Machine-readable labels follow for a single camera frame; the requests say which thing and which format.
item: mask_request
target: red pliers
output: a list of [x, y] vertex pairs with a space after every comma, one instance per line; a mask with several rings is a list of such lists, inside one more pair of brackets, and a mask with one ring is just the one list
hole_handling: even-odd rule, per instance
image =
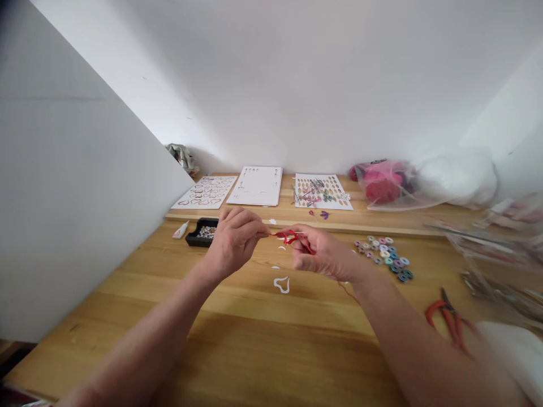
[[463, 319], [458, 311], [454, 309], [451, 302], [449, 301], [449, 298], [447, 297], [447, 293], [445, 292], [444, 288], [441, 288], [441, 299], [439, 301], [434, 302], [428, 309], [426, 310], [426, 320], [430, 325], [432, 325], [434, 328], [436, 327], [434, 325], [434, 322], [432, 321], [432, 315], [436, 310], [441, 311], [441, 315], [443, 315], [443, 318], [445, 322], [447, 323], [447, 327], [449, 328], [449, 331], [451, 333], [452, 337], [452, 345], [455, 348], [459, 348], [464, 354], [466, 354], [469, 358], [475, 360], [473, 355], [469, 352], [468, 348], [466, 347], [466, 344], [464, 343], [464, 335], [462, 334], [462, 323], [465, 323], [466, 326], [473, 331], [478, 337], [480, 337], [479, 330], [475, 325], [473, 325], [470, 321], [467, 319]]

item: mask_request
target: white wall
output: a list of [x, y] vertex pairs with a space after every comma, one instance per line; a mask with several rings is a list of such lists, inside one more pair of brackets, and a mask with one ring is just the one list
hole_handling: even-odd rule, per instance
[[27, 1], [0, 32], [0, 337], [40, 340], [192, 180]]
[[489, 146], [497, 200], [543, 192], [543, 41], [466, 133], [463, 145]]
[[208, 171], [446, 150], [543, 36], [540, 0], [34, 2]]

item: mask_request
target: forearm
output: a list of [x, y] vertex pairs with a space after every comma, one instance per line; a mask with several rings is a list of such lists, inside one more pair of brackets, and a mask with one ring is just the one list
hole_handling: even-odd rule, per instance
[[174, 292], [119, 341], [89, 380], [59, 405], [140, 405], [172, 368], [191, 326], [216, 287], [199, 277], [200, 262]]
[[387, 275], [370, 274], [355, 294], [412, 406], [523, 405], [507, 374], [490, 376], [455, 349], [407, 302]]

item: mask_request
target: white heart shape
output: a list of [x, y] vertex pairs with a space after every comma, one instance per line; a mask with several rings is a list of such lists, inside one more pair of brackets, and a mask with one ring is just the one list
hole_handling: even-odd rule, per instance
[[[281, 287], [279, 284], [277, 284], [277, 282], [279, 281], [285, 281], [287, 280], [287, 289], [283, 289], [283, 287]], [[273, 280], [273, 285], [276, 286], [276, 287], [279, 287], [279, 289], [281, 290], [281, 294], [288, 294], [290, 292], [290, 278], [288, 276], [286, 276], [285, 278], [282, 278], [282, 279], [275, 279]]]

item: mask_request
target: pink flower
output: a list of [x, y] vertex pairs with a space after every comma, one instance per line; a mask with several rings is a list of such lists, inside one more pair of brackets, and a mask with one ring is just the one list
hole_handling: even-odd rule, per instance
[[314, 207], [317, 207], [317, 203], [321, 202], [320, 198], [313, 197], [313, 196], [307, 197], [306, 200], [308, 202], [308, 204], [307, 204], [308, 207], [311, 206], [311, 205], [313, 205]]

